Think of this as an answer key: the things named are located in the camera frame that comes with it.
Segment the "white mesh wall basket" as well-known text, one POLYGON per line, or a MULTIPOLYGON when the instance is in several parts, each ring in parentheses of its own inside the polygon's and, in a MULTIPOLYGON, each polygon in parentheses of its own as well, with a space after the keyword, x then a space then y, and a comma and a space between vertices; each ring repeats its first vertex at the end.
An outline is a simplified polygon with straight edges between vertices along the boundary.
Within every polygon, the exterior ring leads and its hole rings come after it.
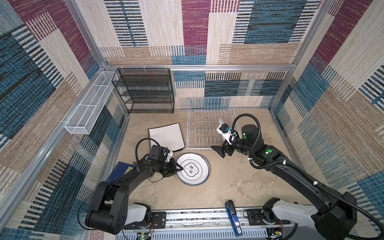
POLYGON ((105 71, 96 78, 65 125, 65 129, 69 134, 88 135, 91 133, 114 89, 112 83, 114 76, 114 72, 105 71))

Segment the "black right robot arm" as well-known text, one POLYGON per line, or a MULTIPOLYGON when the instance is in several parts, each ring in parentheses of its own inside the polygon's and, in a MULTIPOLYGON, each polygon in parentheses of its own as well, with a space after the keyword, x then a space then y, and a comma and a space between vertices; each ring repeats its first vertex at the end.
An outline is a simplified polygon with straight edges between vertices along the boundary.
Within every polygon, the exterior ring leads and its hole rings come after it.
POLYGON ((234 151, 249 156, 251 166, 266 170, 291 185, 306 197, 314 211, 308 206, 290 204, 279 198, 271 198, 261 211, 264 221, 291 221, 315 229, 326 240, 344 240, 358 220, 357 200, 350 193, 339 193, 310 176, 295 165, 277 148, 264 144, 258 126, 247 125, 247 132, 240 138, 234 127, 220 124, 217 132, 223 137, 220 146, 211 148, 222 158, 234 151))

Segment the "aluminium mounting rail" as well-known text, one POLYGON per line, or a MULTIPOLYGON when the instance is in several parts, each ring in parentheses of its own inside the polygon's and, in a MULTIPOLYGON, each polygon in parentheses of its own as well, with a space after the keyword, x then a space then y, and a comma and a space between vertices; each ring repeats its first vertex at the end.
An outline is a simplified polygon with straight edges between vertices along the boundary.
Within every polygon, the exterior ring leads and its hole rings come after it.
POLYGON ((226 209, 153 210, 152 222, 145 228, 137 223, 124 226, 104 240, 321 240, 315 230, 282 221, 268 225, 259 215, 261 208, 237 208, 243 235, 236 237, 226 209))

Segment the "pink calculator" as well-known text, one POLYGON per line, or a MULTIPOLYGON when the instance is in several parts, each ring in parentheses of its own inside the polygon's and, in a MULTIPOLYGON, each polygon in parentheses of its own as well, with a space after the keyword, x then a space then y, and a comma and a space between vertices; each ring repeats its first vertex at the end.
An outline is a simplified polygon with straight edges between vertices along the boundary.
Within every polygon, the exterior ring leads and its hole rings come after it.
POLYGON ((105 232, 99 230, 91 230, 89 232, 88 240, 104 240, 105 232))

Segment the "black mesh shelf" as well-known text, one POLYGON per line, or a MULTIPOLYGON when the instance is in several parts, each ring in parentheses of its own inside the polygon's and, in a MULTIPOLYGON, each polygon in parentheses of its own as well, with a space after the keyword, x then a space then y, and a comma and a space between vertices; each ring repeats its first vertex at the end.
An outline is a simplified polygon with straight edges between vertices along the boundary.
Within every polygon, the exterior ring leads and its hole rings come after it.
POLYGON ((129 114, 174 113, 175 95, 168 68, 120 68, 112 83, 129 114))

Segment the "blue stapler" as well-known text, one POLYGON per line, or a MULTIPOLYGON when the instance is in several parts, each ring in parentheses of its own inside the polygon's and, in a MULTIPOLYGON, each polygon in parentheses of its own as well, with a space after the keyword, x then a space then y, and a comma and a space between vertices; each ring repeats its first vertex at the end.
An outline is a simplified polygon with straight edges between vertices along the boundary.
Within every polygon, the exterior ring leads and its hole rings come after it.
POLYGON ((243 235, 243 231, 241 229, 241 225, 237 216, 236 207, 234 205, 234 202, 232 200, 228 200, 225 202, 225 208, 227 211, 227 214, 229 216, 230 223, 232 225, 232 228, 234 230, 235 236, 240 237, 243 235))

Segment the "white round plate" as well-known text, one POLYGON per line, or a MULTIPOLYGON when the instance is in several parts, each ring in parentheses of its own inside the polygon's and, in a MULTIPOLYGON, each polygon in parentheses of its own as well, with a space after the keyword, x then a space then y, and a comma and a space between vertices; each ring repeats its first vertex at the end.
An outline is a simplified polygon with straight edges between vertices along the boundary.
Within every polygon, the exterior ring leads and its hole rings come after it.
POLYGON ((211 165, 200 154, 183 154, 177 159, 177 164, 182 167, 182 170, 177 172, 177 176, 188 186, 202 185, 210 177, 211 165))
POLYGON ((222 120, 222 119, 219 119, 219 127, 218 127, 218 130, 220 131, 220 132, 222 132, 222 133, 227 133, 228 132, 228 130, 227 130, 227 128, 228 128, 229 126, 222 120))

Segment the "blue book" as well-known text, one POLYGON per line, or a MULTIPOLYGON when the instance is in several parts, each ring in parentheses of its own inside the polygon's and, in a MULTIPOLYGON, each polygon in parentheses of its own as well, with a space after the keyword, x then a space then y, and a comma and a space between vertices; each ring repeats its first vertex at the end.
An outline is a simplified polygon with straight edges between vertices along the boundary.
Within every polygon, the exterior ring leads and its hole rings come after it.
POLYGON ((127 164, 123 162, 118 162, 114 169, 112 170, 111 174, 107 178, 107 182, 111 183, 115 180, 118 180, 119 178, 123 177, 127 172, 134 169, 135 166, 132 164, 127 164))

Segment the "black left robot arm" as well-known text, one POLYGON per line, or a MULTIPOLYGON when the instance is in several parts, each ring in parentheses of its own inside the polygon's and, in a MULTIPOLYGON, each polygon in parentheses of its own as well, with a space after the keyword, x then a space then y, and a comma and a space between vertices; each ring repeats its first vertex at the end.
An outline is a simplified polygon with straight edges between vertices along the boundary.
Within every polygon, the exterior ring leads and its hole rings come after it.
POLYGON ((120 233, 128 221, 136 222, 128 218, 130 194, 155 173, 168 178, 182 170, 169 149, 153 146, 149 154, 135 162, 131 171, 117 180, 101 182, 97 186, 85 218, 86 227, 114 235, 120 233))

